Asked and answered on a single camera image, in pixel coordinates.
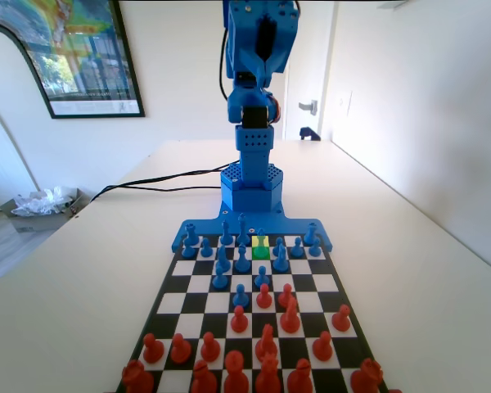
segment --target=chessboard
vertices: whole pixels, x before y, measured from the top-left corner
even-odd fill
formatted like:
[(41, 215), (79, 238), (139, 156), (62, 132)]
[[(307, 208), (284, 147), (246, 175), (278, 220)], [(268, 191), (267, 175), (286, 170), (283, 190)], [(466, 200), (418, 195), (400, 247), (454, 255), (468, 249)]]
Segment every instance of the chessboard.
[[(251, 234), (248, 236), (251, 238), (245, 249), (245, 257), (251, 261), (248, 272), (239, 273), (235, 269), (235, 262), (239, 258), (236, 236), (233, 237), (233, 243), (225, 246), (226, 257), (232, 262), (232, 268), (224, 274), (227, 275), (228, 282), (223, 289), (216, 289), (212, 283), (218, 258), (217, 249), (221, 246), (220, 236), (200, 235), (198, 243), (193, 246), (196, 252), (190, 258), (183, 257), (182, 248), (179, 247), (130, 359), (139, 359), (144, 369), (152, 375), (153, 392), (187, 393), (193, 382), (195, 362), (202, 359), (202, 337), (205, 333), (212, 332), (221, 350), (218, 358), (207, 364), (208, 369), (216, 376), (217, 391), (223, 392), (227, 377), (224, 367), (226, 354), (231, 350), (239, 350), (244, 358), (243, 373), (249, 379), (249, 390), (255, 392), (255, 379), (262, 366), (255, 355), (255, 345), (262, 337), (264, 325), (269, 323), (273, 327), (273, 339), (278, 348), (277, 371), (282, 382), (282, 391), (288, 392), (287, 378), (295, 370), (299, 359), (307, 359), (311, 365), (313, 391), (352, 392), (349, 383), (351, 374), (360, 369), (366, 358), (374, 358), (329, 253), (322, 249), (319, 256), (312, 256), (309, 254), (309, 247), (304, 246), (302, 256), (295, 258), (291, 256), (291, 248), (297, 237), (304, 240), (304, 234), (266, 234), (264, 244), (269, 247), (269, 257), (258, 260), (253, 252), (258, 239)], [(209, 246), (213, 249), (209, 257), (200, 253), (204, 237), (209, 239)], [(279, 273), (273, 268), (276, 259), (273, 248), (279, 237), (287, 249), (289, 260), (289, 270), (285, 273)], [(260, 266), (266, 268), (269, 294), (273, 297), (273, 302), (267, 309), (258, 307), (255, 301), (260, 292), (255, 285)], [(292, 295), (297, 300), (301, 321), (300, 328), (295, 333), (285, 332), (280, 322), (285, 310), (278, 304), (277, 298), (287, 283), (291, 285)], [(250, 298), (249, 304), (244, 308), (249, 324), (241, 333), (236, 333), (231, 328), (235, 309), (232, 298), (238, 284), (244, 286), (245, 293)], [(337, 331), (331, 322), (332, 315), (339, 311), (341, 305), (350, 307), (351, 325), (346, 332)], [(332, 357), (325, 362), (315, 357), (312, 350), (313, 343), (324, 331), (331, 334), (333, 348)], [(164, 344), (164, 354), (154, 364), (147, 363), (143, 358), (143, 337), (147, 333), (152, 333), (156, 340)], [(182, 333), (183, 338), (191, 344), (191, 356), (184, 364), (176, 364), (170, 357), (172, 338), (176, 333)], [(385, 382), (379, 385), (379, 389), (380, 393), (388, 392)], [(117, 393), (125, 391), (120, 382)]]

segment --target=red chess piece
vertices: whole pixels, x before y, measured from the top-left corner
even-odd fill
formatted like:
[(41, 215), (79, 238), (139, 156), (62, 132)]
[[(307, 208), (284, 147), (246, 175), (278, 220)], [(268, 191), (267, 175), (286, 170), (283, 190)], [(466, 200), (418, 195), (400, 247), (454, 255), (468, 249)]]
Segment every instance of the red chess piece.
[(262, 309), (267, 309), (272, 302), (273, 299), (271, 298), (271, 295), (269, 295), (268, 284), (262, 284), (260, 286), (260, 293), (256, 296), (256, 304)]
[(244, 356), (238, 350), (232, 350), (226, 356), (225, 365), (227, 378), (223, 383), (223, 393), (247, 393), (249, 380), (242, 372), (244, 369)]
[(300, 318), (296, 314), (296, 299), (293, 296), (289, 299), (286, 312), (280, 317), (280, 324), (288, 333), (294, 333), (300, 328)]
[(199, 360), (195, 363), (193, 377), (194, 381), (191, 385), (191, 393), (216, 393), (216, 377), (207, 368), (205, 360)]
[(122, 370), (122, 384), (126, 393), (151, 393), (153, 390), (153, 376), (144, 371), (140, 360), (130, 360)]
[(351, 327), (351, 322), (349, 321), (349, 314), (351, 314), (351, 309), (348, 305), (341, 305), (340, 311), (334, 313), (332, 317), (333, 327), (339, 332), (347, 332)]
[(277, 374), (278, 360), (273, 354), (265, 354), (262, 370), (255, 381), (256, 393), (280, 393), (282, 385)]
[(371, 359), (365, 359), (360, 369), (351, 374), (353, 393), (378, 393), (378, 386), (384, 380), (380, 365)]
[(144, 336), (144, 360), (149, 364), (158, 362), (164, 354), (164, 344), (156, 340), (153, 333), (147, 333)]
[(186, 363), (191, 356), (191, 344), (183, 339), (182, 334), (177, 333), (173, 336), (173, 349), (171, 350), (171, 360), (176, 364)]
[(278, 295), (278, 304), (281, 305), (284, 309), (287, 307), (287, 303), (289, 302), (289, 299), (292, 297), (291, 291), (292, 291), (291, 284), (285, 284), (284, 285), (284, 292), (282, 292), (280, 295)]
[(256, 343), (255, 346), (255, 354), (257, 359), (261, 362), (264, 360), (264, 356), (266, 354), (277, 355), (278, 348), (273, 340), (273, 326), (269, 323), (264, 325), (264, 329), (262, 331), (262, 338), (259, 342)]
[(314, 341), (313, 353), (322, 362), (326, 362), (332, 357), (333, 348), (331, 346), (331, 334), (329, 332), (322, 332), (320, 338)]
[(237, 333), (242, 333), (247, 329), (249, 321), (244, 315), (244, 308), (241, 305), (235, 307), (235, 316), (231, 319), (231, 328)]
[(214, 362), (220, 355), (220, 344), (214, 339), (212, 332), (207, 332), (204, 335), (204, 345), (200, 353), (202, 354), (202, 359), (209, 363)]
[(300, 359), (296, 364), (296, 370), (287, 378), (287, 390), (289, 393), (312, 393), (313, 383), (309, 374), (311, 365), (307, 359)]

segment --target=white table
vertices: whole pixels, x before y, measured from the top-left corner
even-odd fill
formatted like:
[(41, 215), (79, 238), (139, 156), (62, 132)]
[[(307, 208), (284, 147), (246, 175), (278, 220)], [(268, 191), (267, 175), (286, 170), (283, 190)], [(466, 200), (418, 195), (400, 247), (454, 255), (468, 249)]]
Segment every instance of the white table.
[[(123, 180), (236, 158), (234, 141), (168, 142)], [(321, 219), (333, 241), (388, 387), (491, 393), (491, 268), (328, 142), (277, 142), (271, 162), (287, 216)], [(110, 192), (0, 278), (0, 393), (114, 391), (180, 223), (219, 206), (218, 190)]]

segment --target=plastic bag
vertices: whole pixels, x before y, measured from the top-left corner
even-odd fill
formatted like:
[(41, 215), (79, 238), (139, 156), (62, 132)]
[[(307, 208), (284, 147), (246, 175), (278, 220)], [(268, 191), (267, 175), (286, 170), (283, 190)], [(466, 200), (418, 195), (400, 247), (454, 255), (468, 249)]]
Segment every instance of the plastic bag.
[(17, 208), (11, 212), (20, 217), (58, 214), (76, 200), (77, 192), (76, 188), (57, 186), (53, 190), (47, 188), (40, 192), (31, 192), (29, 198), (17, 196)]

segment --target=framed poster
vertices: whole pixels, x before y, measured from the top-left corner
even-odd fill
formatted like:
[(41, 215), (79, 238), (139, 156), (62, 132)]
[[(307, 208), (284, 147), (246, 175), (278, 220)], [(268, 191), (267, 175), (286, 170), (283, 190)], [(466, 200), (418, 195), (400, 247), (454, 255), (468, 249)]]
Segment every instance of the framed poster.
[(145, 115), (118, 1), (0, 0), (0, 31), (53, 119)]

